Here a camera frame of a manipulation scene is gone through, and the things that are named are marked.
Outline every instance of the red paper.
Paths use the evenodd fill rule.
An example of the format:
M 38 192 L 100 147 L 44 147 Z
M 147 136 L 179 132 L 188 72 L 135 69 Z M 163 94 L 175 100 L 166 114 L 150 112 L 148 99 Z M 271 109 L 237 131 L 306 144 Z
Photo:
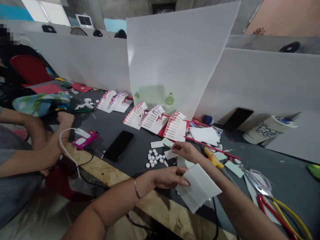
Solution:
M 32 88 L 33 91 L 35 91 L 37 94 L 45 93 L 45 94 L 56 94 L 60 91 L 62 91 L 61 88 L 57 87 L 56 85 L 49 83 L 47 85 L 39 86 Z
M 75 90 L 80 91 L 80 92 L 88 92 L 92 89 L 91 87 L 87 87 L 87 86 L 79 84 L 79 83 L 72 83 L 71 86 Z

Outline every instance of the colorful cloth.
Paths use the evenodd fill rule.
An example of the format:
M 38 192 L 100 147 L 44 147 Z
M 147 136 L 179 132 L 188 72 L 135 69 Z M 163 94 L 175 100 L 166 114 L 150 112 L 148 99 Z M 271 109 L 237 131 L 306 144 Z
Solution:
M 12 102 L 15 110 L 35 117 L 45 116 L 52 103 L 56 105 L 64 104 L 70 106 L 70 96 L 62 93 L 45 94 L 19 97 Z

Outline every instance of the hand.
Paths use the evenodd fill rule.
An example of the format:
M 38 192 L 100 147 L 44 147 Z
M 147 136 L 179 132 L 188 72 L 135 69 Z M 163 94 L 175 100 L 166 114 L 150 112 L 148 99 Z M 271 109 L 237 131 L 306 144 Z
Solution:
M 74 121 L 74 116 L 70 113 L 58 112 L 57 120 L 59 124 L 68 124 L 71 126 Z
M 175 188 L 177 184 L 188 187 L 190 184 L 181 177 L 188 169 L 180 167 L 168 167 L 159 170 L 153 170 L 152 181 L 155 187 L 159 188 Z
M 204 156 L 188 142 L 175 142 L 172 146 L 172 152 L 179 154 L 189 162 L 197 164 Z

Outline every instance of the bracelet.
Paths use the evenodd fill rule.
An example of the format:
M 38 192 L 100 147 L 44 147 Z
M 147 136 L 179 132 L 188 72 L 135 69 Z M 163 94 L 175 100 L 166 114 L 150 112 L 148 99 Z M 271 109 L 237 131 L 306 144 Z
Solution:
M 137 181 L 136 181 L 137 179 L 135 178 L 134 179 L 134 188 L 136 189 L 136 194 L 137 194 L 137 197 L 139 198 L 139 199 L 141 199 L 140 198 L 140 196 L 139 196 L 139 193 L 138 193 L 138 189 L 137 189 Z

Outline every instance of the black smartphone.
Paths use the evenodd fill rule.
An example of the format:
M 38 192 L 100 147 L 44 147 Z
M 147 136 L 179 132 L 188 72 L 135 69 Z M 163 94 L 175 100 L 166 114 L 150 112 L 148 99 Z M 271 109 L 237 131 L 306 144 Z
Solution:
M 117 162 L 123 154 L 124 150 L 126 150 L 127 146 L 133 139 L 133 136 L 133 133 L 122 131 L 113 141 L 110 147 L 106 150 L 103 157 L 113 162 Z
M 253 113 L 252 110 L 246 108 L 237 108 L 234 114 L 228 119 L 228 121 L 223 125 L 224 130 L 235 131 L 244 123 L 248 117 Z

